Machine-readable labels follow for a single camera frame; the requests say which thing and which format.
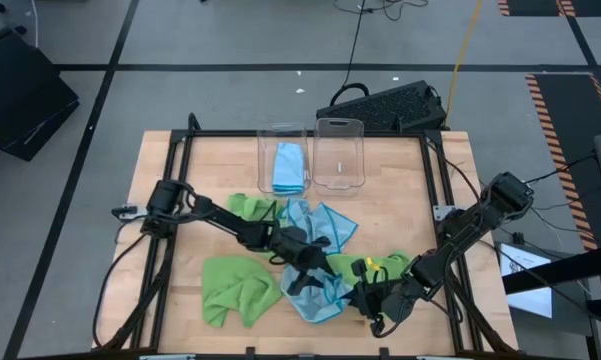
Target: green towel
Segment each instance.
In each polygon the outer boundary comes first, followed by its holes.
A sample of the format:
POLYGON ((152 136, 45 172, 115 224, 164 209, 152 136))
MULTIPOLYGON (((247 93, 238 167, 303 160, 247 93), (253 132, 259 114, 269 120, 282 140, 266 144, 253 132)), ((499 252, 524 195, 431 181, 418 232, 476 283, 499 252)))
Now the green towel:
POLYGON ((225 256, 204 262, 202 318, 211 326, 222 327, 229 310, 236 310, 251 327, 281 296, 276 280, 255 259, 225 256))
MULTIPOLYGON (((263 199, 255 196, 246 196, 245 194, 229 195, 228 208, 233 214, 240 216, 247 221, 260 221, 267 213, 274 199, 263 199)), ((273 209, 264 220, 273 220, 282 211, 284 204, 276 203, 273 209)))
MULTIPOLYGON (((351 270, 351 264, 358 259, 365 259, 366 262, 366 257, 360 255, 333 254, 327 256, 327 262, 331 266, 331 269, 336 274, 342 274, 342 280, 345 284, 351 286, 354 286, 359 281, 358 277, 353 275, 353 271, 351 270)), ((372 257, 371 260, 374 264, 387 268, 389 279, 391 280, 399 278, 402 271, 404 271, 405 267, 411 261, 402 251, 396 251, 387 257, 372 257)), ((367 265, 367 281, 373 281, 373 274, 375 272, 371 266, 367 265)), ((383 272, 380 272, 378 275, 378 281, 380 280, 384 280, 383 272)))

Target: floor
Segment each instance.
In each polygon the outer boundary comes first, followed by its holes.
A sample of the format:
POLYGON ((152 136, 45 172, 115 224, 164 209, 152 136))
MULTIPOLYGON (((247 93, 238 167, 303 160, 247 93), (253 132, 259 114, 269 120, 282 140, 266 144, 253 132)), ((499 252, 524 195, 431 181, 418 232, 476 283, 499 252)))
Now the floor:
MULTIPOLYGON (((5 3, 13 9, 7 21, 34 28, 28 1, 5 3)), ((126 199, 144 131, 182 128, 191 111, 205 129, 254 129, 290 120, 312 127, 315 110, 328 104, 344 80, 357 24, 356 15, 327 0, 36 4, 39 47, 64 69, 61 77, 81 105, 32 162, 0 155, 0 358, 42 249, 54 240, 52 223, 59 230, 57 246, 19 356, 90 348, 91 317, 117 226, 109 211, 126 199), (107 64, 124 66, 113 72, 107 64), (155 64, 173 66, 150 66, 155 64), (104 99, 96 104, 101 111, 94 107, 98 95, 104 99), (85 139, 91 140, 88 151, 79 153, 85 139)), ((355 9, 357 1, 339 4, 355 9)), ((382 12, 365 15, 354 62, 375 64, 376 70, 354 71, 350 81, 377 92, 425 80, 446 99, 474 5, 431 0, 423 8, 406 6, 398 22, 382 12)), ((577 23, 601 65, 601 18, 577 23)), ((25 39, 34 44, 33 31, 25 39)), ((483 66, 460 72, 450 119, 453 130, 469 133, 483 180, 505 170, 522 179, 552 171, 524 77, 533 70, 522 65, 591 70, 581 45, 565 17, 507 17, 495 1, 484 2, 465 57, 466 64, 483 66)), ((535 190, 538 205, 566 201, 555 177, 535 190)), ((545 215, 573 227, 566 207, 545 215)), ((507 229, 560 250, 537 217, 507 229)), ((494 235, 508 241, 503 232, 494 235)), ((560 236, 565 252, 583 251, 573 233, 560 236)), ((584 337, 543 327, 523 313, 514 314, 514 324, 520 348, 530 354, 587 357, 584 337)))

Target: transparent plastic bin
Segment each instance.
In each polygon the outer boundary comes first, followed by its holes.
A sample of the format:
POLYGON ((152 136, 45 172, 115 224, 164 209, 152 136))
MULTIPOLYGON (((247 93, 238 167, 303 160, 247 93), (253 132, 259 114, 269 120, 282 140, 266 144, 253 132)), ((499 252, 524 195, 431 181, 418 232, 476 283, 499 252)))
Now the transparent plastic bin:
POLYGON ((258 130, 258 188, 265 194, 279 194, 273 190, 273 169, 276 152, 280 143, 294 143, 302 148, 304 156, 304 190, 311 186, 309 171, 309 152, 307 146, 307 129, 302 123, 269 124, 258 130))
POLYGON ((313 139, 313 181, 321 195, 351 196, 366 181, 364 124, 353 119, 318 119, 313 139))

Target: wooden tabletop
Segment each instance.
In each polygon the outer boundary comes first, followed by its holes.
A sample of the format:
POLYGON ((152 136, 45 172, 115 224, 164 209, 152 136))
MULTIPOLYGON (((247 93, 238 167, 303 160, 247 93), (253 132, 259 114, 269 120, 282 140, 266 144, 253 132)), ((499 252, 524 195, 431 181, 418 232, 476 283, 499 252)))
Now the wooden tabletop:
MULTIPOLYGON (((163 173, 169 136, 168 131, 144 134, 129 193, 130 203, 147 203, 163 173)), ((446 132, 443 138, 447 158, 479 188, 467 134, 446 132)), ((309 149, 312 149, 311 141, 309 139, 309 149)), ((312 206, 324 201, 359 224, 344 253, 386 256, 401 249, 415 256, 435 248, 418 140, 365 138, 364 156, 366 183, 356 196, 325 198, 315 192, 315 187, 311 187, 307 195, 312 206)), ((442 201, 436 155, 430 151, 430 156, 438 197, 442 201)), ((174 169, 175 177, 178 166, 174 169)), ((449 168, 449 174, 456 203, 475 203, 462 177, 452 168, 449 168)), ((188 182, 196 192, 226 206, 228 196, 233 193, 262 196, 257 181, 255 137, 194 138, 188 182)), ((140 224, 131 224, 124 229, 114 256, 117 257, 138 237, 139 228, 140 224)), ((491 236, 485 236, 484 240, 490 242, 491 236)), ((101 341, 111 338, 138 300, 148 244, 145 240, 130 252, 111 275, 98 326, 101 341)), ((384 339, 373 338, 368 322, 355 308, 347 308, 341 316, 324 324, 312 325, 302 320, 284 297, 250 329, 242 325, 239 315, 233 311, 222 328, 211 327, 202 320, 202 264, 209 257, 229 254, 258 259, 272 274, 280 277, 282 267, 269 265, 266 260, 246 251, 235 238, 209 224, 196 222, 179 227, 162 325, 161 352, 243 354, 248 346, 255 347, 259 354, 377 355, 379 347, 388 347, 392 355, 451 355, 454 352, 446 315, 424 301, 417 302, 411 316, 384 339)), ((517 347, 493 250, 476 244, 467 252, 466 258, 476 305, 505 342, 517 347)), ((440 291, 436 299, 445 305, 444 291, 440 291)), ((148 310, 142 344, 148 344, 152 317, 153 307, 148 310)), ((466 321, 463 327, 464 344, 470 348, 466 321)))

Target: blue cloth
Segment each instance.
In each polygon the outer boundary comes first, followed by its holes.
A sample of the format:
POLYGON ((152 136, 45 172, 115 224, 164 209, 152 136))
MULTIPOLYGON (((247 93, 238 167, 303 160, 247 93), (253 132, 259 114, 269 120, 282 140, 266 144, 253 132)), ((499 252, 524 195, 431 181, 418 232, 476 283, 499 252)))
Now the blue cloth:
POLYGON ((304 152, 294 143, 278 143, 273 163, 273 192, 280 195, 304 192, 304 152))
POLYGON ((289 295, 287 289, 298 275, 298 270, 293 266, 286 266, 282 271, 280 287, 304 320, 312 324, 319 324, 340 315, 349 305, 350 300, 342 299, 342 297, 353 290, 353 286, 342 281, 342 276, 329 275, 322 269, 309 270, 307 275, 322 282, 323 288, 305 286, 299 295, 289 295))
POLYGON ((327 255, 340 254, 345 243, 358 229, 358 224, 336 212, 324 203, 320 203, 313 211, 305 199, 291 198, 280 213, 283 225, 293 225, 307 233, 307 242, 312 243, 326 236, 331 244, 323 251, 327 255))

